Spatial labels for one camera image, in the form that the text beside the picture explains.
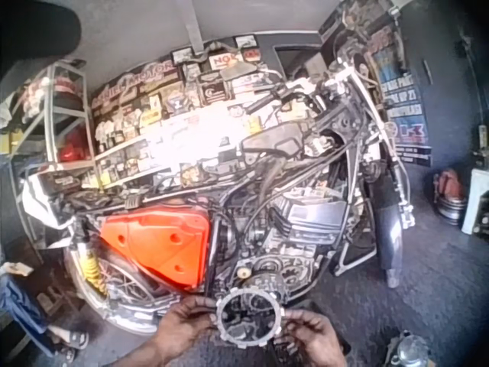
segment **poster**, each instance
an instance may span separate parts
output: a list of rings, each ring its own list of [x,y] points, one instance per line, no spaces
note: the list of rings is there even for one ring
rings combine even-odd
[[[391,26],[372,35],[369,50],[378,65],[382,93],[389,105],[388,119],[397,125],[393,129],[397,154],[403,162],[430,167],[432,148],[421,95],[413,75],[402,74],[397,67]]]

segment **orange panel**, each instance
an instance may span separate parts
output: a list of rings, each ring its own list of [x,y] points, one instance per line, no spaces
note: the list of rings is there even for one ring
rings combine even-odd
[[[202,210],[152,206],[110,216],[102,237],[164,279],[183,286],[196,286],[203,279],[209,220]]]

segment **garage floor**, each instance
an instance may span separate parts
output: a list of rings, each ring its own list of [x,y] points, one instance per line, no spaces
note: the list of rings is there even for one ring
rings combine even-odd
[[[405,232],[401,285],[389,290],[375,261],[340,278],[325,276],[311,294],[352,346],[349,366],[378,366],[387,344],[401,330],[425,337],[439,366],[459,366],[489,340],[489,244],[466,236],[414,200],[417,225]],[[130,352],[144,338],[104,323],[88,307],[68,323],[88,328],[92,342],[74,365],[104,365]],[[30,345],[23,365],[52,365]],[[261,349],[216,347],[206,340],[172,365],[263,365]]]

